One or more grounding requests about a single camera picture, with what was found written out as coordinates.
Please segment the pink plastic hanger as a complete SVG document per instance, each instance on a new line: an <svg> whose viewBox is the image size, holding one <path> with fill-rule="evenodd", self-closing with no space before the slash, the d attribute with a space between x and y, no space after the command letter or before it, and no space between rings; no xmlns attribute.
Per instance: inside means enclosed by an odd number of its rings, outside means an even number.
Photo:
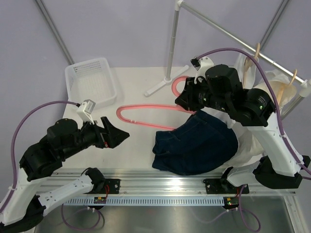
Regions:
<svg viewBox="0 0 311 233"><path fill-rule="evenodd" d="M164 125L158 125L158 124L152 124L148 122L142 122L142 121L135 121L131 120L128 118L125 118L122 115L122 111L125 110L136 110L136 109L161 109L161 110L172 110L172 111L179 111L179 112L184 112L188 114L194 114L194 111L189 111L189 110L184 110L181 106L179 105L167 105L167 104L132 104L132 105L124 105L119 107L116 110L116 116L118 117L119 120L125 122L125 123L130 123L130 124L135 124L135 125L140 125L140 126L145 126L149 128L155 128L155 129L161 129L161 130L167 130L167 131L172 131L174 130L173 127L169 126L164 126Z"/></svg>

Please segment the dark blue denim skirt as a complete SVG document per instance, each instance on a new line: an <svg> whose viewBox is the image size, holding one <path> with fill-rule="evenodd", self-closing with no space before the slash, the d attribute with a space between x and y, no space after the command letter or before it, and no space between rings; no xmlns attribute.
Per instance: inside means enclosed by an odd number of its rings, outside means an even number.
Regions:
<svg viewBox="0 0 311 233"><path fill-rule="evenodd" d="M172 131L157 131L152 167L181 176L210 172L238 151L234 131L200 110Z"/></svg>

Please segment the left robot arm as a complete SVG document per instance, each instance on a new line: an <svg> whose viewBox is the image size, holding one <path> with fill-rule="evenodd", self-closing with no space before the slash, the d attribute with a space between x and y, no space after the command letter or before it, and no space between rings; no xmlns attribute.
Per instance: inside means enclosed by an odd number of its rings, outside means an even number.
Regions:
<svg viewBox="0 0 311 233"><path fill-rule="evenodd" d="M17 186L0 215L2 233L21 233L38 225L52 210L84 193L100 193L105 177L97 168L88 168L71 183L45 194L37 194L39 187L63 163L77 153L95 146L113 149L130 134L113 126L102 117L103 126L84 122L79 128L73 119L64 118L47 129L47 134L30 146L19 162Z"/></svg>

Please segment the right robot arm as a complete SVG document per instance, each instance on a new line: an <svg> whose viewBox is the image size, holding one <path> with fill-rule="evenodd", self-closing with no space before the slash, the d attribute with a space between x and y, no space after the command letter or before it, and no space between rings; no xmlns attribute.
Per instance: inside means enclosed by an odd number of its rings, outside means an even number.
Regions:
<svg viewBox="0 0 311 233"><path fill-rule="evenodd" d="M246 184L260 183L270 189L297 189L303 177L300 170L309 164L281 134L277 108L269 94L258 88L244 89L235 68L216 65L198 78L186 78L185 87L175 103L188 111L205 107L225 112L246 127L259 141L265 156L257 164L229 168L221 188L232 192Z"/></svg>

